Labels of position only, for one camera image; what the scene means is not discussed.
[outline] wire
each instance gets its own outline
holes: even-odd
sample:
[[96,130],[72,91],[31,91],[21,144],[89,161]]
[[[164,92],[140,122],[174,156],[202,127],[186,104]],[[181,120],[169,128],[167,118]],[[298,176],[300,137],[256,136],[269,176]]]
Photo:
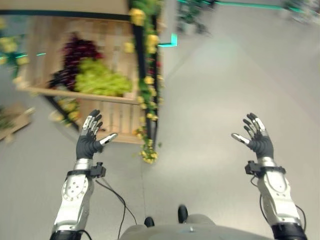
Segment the wire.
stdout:
[[[254,176],[250,179],[250,183],[257,188],[258,185],[254,183],[254,179],[255,179],[256,177],[257,177],[257,176],[254,175]],[[262,207],[262,195],[261,195],[261,194],[260,194],[260,197],[259,197],[259,205],[260,205],[260,210],[261,210],[261,213],[262,213],[262,215],[263,215],[263,218],[264,218],[265,221],[268,223],[268,219],[267,219],[266,214],[265,214],[265,211],[264,211],[264,209],[263,209],[263,207]]]
[[[103,184],[102,184],[101,182],[99,182],[98,180],[95,180],[95,182],[96,182],[97,184],[99,184],[100,186],[102,186],[102,187],[110,190],[110,191],[113,192],[116,196],[119,196],[119,197],[120,197],[120,195],[119,195],[118,193],[116,193],[114,190],[112,190],[111,188],[107,187],[106,185],[103,185]],[[120,232],[121,232],[121,228],[122,228],[122,225],[123,225],[123,223],[124,223],[125,214],[126,214],[126,202],[125,202],[125,200],[124,200],[122,197],[121,197],[121,202],[123,203],[124,208],[123,208],[123,215],[122,215],[122,219],[121,219],[121,223],[120,223],[119,232],[118,232],[118,238],[117,238],[117,239],[120,238]]]
[[295,205],[295,206],[296,206],[297,209],[299,209],[302,212],[303,221],[304,221],[303,231],[306,232],[306,229],[307,229],[307,218],[306,218],[305,211],[303,211],[303,209],[301,207],[299,207],[298,205]]
[[[120,202],[122,202],[122,204],[126,203],[125,200],[124,200],[124,198],[123,198],[122,196],[120,196],[120,195],[112,188],[112,186],[107,182],[107,180],[106,180],[105,178],[102,178],[102,180],[103,180],[103,181],[105,182],[105,184],[110,188],[109,190],[110,190],[111,192],[113,192],[113,193],[117,196],[117,198],[120,200]],[[134,220],[135,225],[137,225],[137,220],[136,220],[135,215],[132,213],[132,211],[128,208],[127,205],[125,205],[125,208],[126,208],[126,209],[129,211],[129,213],[131,214],[131,216],[132,216],[132,218],[133,218],[133,220]]]
[[265,211],[264,209],[262,208],[262,195],[260,194],[260,198],[259,198],[259,205],[260,205],[260,210],[261,210],[261,213],[265,219],[266,222],[268,222],[268,219],[266,217],[266,214],[265,214]]
[[[102,183],[99,182],[98,180],[95,180],[95,182],[96,182],[97,184],[99,184],[100,186],[102,186],[102,187],[108,189],[109,191],[113,192],[113,193],[118,197],[118,199],[122,202],[122,204],[123,204],[123,206],[124,206],[124,208],[123,208],[123,215],[122,215],[122,219],[121,219],[121,223],[120,223],[120,227],[119,227],[119,232],[118,232],[118,237],[117,237],[117,239],[119,239],[119,238],[120,238],[120,233],[121,233],[121,228],[122,228],[122,225],[123,225],[124,220],[125,220],[126,209],[128,209],[127,204],[126,204],[126,201],[123,199],[122,196],[120,196],[120,195],[119,195],[115,190],[113,190],[112,188],[110,188],[110,187],[102,184]],[[132,213],[129,209],[128,209],[128,211],[131,213],[131,215],[132,215],[132,217],[133,217],[133,219],[134,219],[135,224],[137,224],[136,218],[135,218],[135,216],[133,215],[133,213]]]
[[92,240],[90,234],[89,234],[86,230],[78,230],[78,231],[76,231],[76,233],[85,233],[85,234],[88,236],[88,238],[89,238],[90,240]]
[[[253,186],[258,187],[258,185],[253,182],[253,180],[254,180],[255,178],[256,178],[256,176],[253,176],[253,177],[250,179],[250,183],[251,183]],[[261,210],[261,212],[262,212],[262,215],[263,215],[264,219],[266,220],[266,222],[268,222],[267,217],[266,217],[266,214],[265,214],[265,211],[264,211],[264,209],[263,209],[263,207],[262,207],[262,195],[261,195],[261,194],[260,194],[260,198],[259,198],[259,205],[260,205],[260,210]],[[306,214],[305,214],[304,210],[303,210],[301,207],[299,207],[298,205],[295,205],[295,207],[302,212],[303,222],[304,222],[303,231],[306,232],[306,229],[307,229],[307,218],[306,218]]]
[[250,183],[251,183],[253,186],[258,187],[258,185],[253,182],[253,180],[255,179],[255,177],[256,177],[256,176],[253,176],[253,177],[250,179]]

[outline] wooden crate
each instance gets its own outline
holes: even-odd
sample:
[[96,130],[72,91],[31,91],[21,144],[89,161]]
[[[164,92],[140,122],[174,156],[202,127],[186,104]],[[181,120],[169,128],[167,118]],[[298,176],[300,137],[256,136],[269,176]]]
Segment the wooden crate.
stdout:
[[[133,39],[131,24],[127,21],[79,17],[34,16],[27,37],[29,64],[23,66],[15,82],[17,89],[47,96],[76,98],[80,105],[81,125],[93,109],[100,109],[106,131],[103,137],[117,132],[118,142],[140,143],[132,131],[139,127],[142,116],[136,101],[138,91],[138,63],[135,53],[125,53],[124,43]],[[63,47],[72,32],[94,41],[104,55],[104,63],[115,72],[132,81],[132,92],[123,97],[85,94],[81,92],[49,89],[52,74],[63,69]]]

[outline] fruit display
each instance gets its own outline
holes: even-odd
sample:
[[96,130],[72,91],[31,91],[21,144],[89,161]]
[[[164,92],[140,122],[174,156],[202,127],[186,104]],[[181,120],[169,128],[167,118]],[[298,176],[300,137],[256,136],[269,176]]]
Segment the fruit display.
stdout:
[[90,57],[80,61],[75,77],[75,90],[85,94],[122,97],[131,92],[132,82],[120,73],[108,69],[100,59]]
[[73,91],[76,83],[76,75],[79,73],[79,63],[83,58],[100,59],[102,54],[97,51],[93,41],[80,39],[73,33],[70,41],[63,48],[63,70],[53,74],[49,87],[64,85]]

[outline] black wrist strap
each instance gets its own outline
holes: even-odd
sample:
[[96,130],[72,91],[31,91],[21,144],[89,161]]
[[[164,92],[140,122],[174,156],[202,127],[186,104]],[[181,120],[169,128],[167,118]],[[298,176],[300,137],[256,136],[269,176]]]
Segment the black wrist strap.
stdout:
[[266,172],[280,172],[286,174],[286,170],[282,166],[261,166],[259,163],[254,161],[248,161],[245,166],[245,173],[249,175],[255,175],[258,178],[266,174]]
[[86,175],[91,178],[101,178],[106,175],[106,168],[102,166],[103,162],[97,162],[96,166],[92,166],[90,170],[88,169],[79,169],[79,170],[71,170],[68,171],[66,177],[71,175]]

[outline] black robotic finger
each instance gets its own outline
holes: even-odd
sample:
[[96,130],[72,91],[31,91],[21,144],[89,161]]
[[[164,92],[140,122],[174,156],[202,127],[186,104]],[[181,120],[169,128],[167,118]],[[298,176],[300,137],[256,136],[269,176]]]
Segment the black robotic finger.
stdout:
[[96,129],[96,125],[97,123],[99,122],[99,120],[102,118],[101,114],[98,115],[97,117],[95,117],[94,119],[92,119],[92,122],[89,126],[89,131],[92,132],[92,134],[95,132],[95,129]]
[[247,114],[246,116],[247,116],[248,119],[251,120],[251,122],[253,123],[255,129],[257,130],[257,132],[260,132],[260,127],[259,127],[259,125],[257,124],[255,117],[252,116],[251,113],[250,113],[250,114]]
[[93,135],[97,134],[97,132],[98,132],[99,128],[102,126],[102,124],[103,124],[102,121],[98,123],[98,125],[93,130]]
[[248,125],[248,127],[251,129],[253,134],[257,133],[256,127],[250,121],[248,121],[247,119],[243,119],[243,122]]
[[265,131],[266,130],[266,127],[265,125],[263,124],[263,122],[260,120],[259,117],[257,117],[255,114],[253,113],[250,113],[250,115],[254,118],[256,124],[258,124],[259,128],[261,131]]
[[255,138],[254,132],[248,126],[243,126],[243,127],[248,132],[248,134],[250,135],[251,139],[254,139]]
[[100,110],[95,109],[89,114],[89,116],[96,117],[99,113],[100,113]]

